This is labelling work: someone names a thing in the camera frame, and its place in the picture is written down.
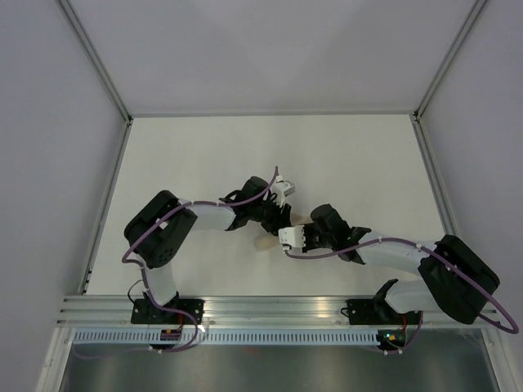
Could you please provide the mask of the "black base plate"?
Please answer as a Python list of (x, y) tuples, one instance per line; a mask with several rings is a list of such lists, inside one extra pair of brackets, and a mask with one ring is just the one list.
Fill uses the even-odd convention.
[(420, 312), (410, 311), (401, 314), (393, 310), (385, 301), (367, 298), (346, 300), (340, 313), (347, 317), (350, 325), (353, 326), (413, 326), (418, 325), (421, 319)]
[(172, 312), (161, 310), (154, 306), (148, 297), (137, 299), (134, 301), (131, 324), (174, 325), (181, 323), (182, 325), (191, 325), (193, 324), (193, 321), (189, 315), (195, 320), (197, 324), (201, 324), (204, 313), (204, 305), (205, 301), (202, 299), (175, 299), (166, 304), (166, 306), (169, 308), (177, 309), (177, 312)]

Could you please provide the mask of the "left aluminium frame post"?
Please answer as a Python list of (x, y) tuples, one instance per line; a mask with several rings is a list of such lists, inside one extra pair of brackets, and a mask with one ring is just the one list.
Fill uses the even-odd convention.
[(110, 77), (110, 73), (105, 67), (104, 62), (101, 59), (98, 50), (95, 48), (95, 45), (92, 42), (88, 31), (84, 27), (77, 11), (75, 10), (73, 3), (69, 0), (56, 0), (55, 4), (65, 18), (66, 23), (71, 28), (79, 46), (87, 56), (91, 67), (94, 69), (96, 76), (101, 82), (101, 85), (105, 89), (115, 108), (118, 110), (123, 121), (126, 124), (131, 123), (133, 117), (127, 109), (127, 106), (124, 104), (113, 79)]

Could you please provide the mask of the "aluminium frame post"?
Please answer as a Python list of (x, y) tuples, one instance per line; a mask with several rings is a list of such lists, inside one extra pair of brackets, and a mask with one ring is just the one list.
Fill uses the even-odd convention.
[(418, 123), (423, 114), (427, 111), (427, 108), (437, 93), (438, 88), (444, 81), (447, 73), (450, 71), (460, 51), (463, 49), (465, 42), (469, 38), (472, 30), (475, 28), (478, 20), (488, 5), (489, 0), (475, 0), (472, 3), (470, 10), (467, 12), (458, 32), (455, 34), (453, 41), (446, 51), (443, 60), (438, 65), (436, 73), (431, 79), (422, 99), (416, 109), (412, 112), (410, 116), (412, 123)]
[(101, 82), (101, 85), (105, 89), (115, 108), (118, 110), (123, 121), (126, 124), (131, 123), (133, 117), (127, 109), (127, 106), (124, 104), (113, 79), (110, 77), (110, 73), (105, 67), (104, 62), (101, 59), (98, 50), (95, 48), (95, 45), (92, 42), (88, 31), (84, 27), (77, 11), (75, 10), (73, 3), (69, 0), (56, 0), (55, 4), (65, 18), (66, 23), (71, 28), (79, 46), (87, 56), (91, 67), (94, 69), (96, 76)]

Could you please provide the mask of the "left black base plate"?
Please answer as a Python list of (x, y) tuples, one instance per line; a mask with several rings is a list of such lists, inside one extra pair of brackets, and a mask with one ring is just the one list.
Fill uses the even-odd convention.
[(202, 299), (175, 299), (166, 304), (166, 306), (169, 308), (177, 309), (177, 312), (172, 312), (161, 310), (154, 306), (148, 297), (137, 299), (134, 301), (131, 324), (174, 325), (181, 323), (182, 325), (191, 325), (193, 324), (193, 321), (189, 315), (195, 320), (197, 324), (201, 324), (204, 313), (204, 305), (205, 301)]

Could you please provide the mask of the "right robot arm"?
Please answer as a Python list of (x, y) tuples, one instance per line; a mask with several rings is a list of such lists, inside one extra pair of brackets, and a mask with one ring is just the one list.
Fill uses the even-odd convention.
[(455, 235), (446, 234), (438, 241), (422, 242), (421, 247), (401, 239), (386, 240), (384, 235), (370, 228), (349, 226), (329, 204), (312, 211), (311, 221), (304, 225), (303, 232), (303, 252), (316, 249), (335, 252), (358, 245), (358, 249), (343, 252), (338, 257), (359, 265), (385, 266), (416, 277), (408, 282), (391, 280), (375, 295), (373, 313), (384, 323), (415, 310), (441, 310), (459, 323), (470, 325), (475, 322), (487, 299), (439, 261), (440, 258), (490, 295), (500, 284), (497, 274)]

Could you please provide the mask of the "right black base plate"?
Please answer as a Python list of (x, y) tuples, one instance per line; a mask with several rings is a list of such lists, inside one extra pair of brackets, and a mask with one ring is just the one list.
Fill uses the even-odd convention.
[(353, 326), (413, 326), (418, 325), (421, 319), (420, 312), (410, 311), (401, 314), (393, 310), (385, 301), (367, 298), (346, 300), (340, 313), (347, 317), (350, 325)]

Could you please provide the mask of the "beige cloth napkin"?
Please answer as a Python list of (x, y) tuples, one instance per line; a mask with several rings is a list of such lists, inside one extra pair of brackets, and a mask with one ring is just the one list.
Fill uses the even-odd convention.
[[(294, 212), (290, 215), (291, 226), (304, 225), (312, 222), (309, 216), (301, 216)], [(254, 247), (258, 252), (267, 251), (273, 247), (279, 246), (278, 236), (271, 234), (261, 234), (254, 239)]]

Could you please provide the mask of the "right aluminium frame post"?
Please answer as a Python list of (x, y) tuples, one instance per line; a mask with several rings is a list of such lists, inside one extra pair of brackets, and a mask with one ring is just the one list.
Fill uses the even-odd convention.
[(475, 0), (472, 3), (470, 10), (467, 12), (458, 32), (455, 34), (453, 41), (446, 51), (443, 60), (438, 65), (436, 73), (431, 79), (422, 99), (416, 109), (412, 112), (410, 116), (412, 123), (418, 123), (423, 114), (427, 111), (427, 108), (437, 93), (438, 88), (444, 81), (447, 73), (450, 71), (460, 51), (463, 49), (465, 42), (469, 38), (472, 30), (475, 28), (478, 20), (488, 5), (489, 0)]

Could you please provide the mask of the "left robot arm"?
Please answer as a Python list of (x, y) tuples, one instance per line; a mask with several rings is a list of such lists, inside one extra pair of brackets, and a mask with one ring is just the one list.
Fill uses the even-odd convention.
[(292, 182), (274, 174), (270, 182), (253, 176), (216, 202), (188, 201), (168, 190), (156, 194), (123, 231), (129, 243), (123, 263), (141, 269), (150, 314), (160, 323), (177, 317), (179, 293), (170, 264), (190, 232), (234, 231), (252, 221), (266, 231), (255, 239), (256, 248), (265, 250), (278, 243), (280, 229), (291, 225), (286, 198), (294, 192)]

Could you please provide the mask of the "aluminium rail front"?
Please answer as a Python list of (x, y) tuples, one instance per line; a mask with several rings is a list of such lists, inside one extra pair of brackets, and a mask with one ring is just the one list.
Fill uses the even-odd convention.
[[(340, 328), (344, 296), (205, 296), (202, 322), (221, 328)], [(126, 327), (133, 304), (126, 296), (67, 296), (59, 305), (58, 327)]]

